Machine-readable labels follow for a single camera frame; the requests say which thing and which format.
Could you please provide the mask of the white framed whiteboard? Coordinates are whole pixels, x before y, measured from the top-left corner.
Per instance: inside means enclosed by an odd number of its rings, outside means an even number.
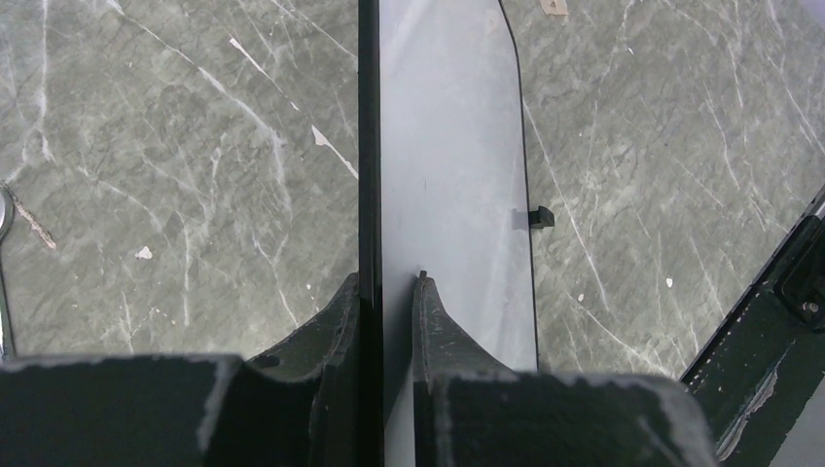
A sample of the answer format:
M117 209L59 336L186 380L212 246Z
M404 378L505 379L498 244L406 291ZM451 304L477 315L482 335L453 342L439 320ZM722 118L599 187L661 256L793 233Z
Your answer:
M358 5L363 463L537 466L520 61L498 1Z

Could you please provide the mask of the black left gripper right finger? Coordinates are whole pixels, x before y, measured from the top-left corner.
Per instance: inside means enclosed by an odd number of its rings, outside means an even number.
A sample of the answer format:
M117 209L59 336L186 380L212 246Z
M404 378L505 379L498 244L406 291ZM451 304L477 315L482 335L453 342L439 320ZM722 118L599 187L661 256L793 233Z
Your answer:
M412 296L419 466L715 466L698 402L672 379L517 372L446 312L435 281Z

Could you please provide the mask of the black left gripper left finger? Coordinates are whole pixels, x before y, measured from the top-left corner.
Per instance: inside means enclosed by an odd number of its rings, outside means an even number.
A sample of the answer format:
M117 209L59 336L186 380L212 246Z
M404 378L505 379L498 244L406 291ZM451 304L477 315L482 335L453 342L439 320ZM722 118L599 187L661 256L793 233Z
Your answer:
M5 466L352 466L358 277L251 359L29 357L1 367Z

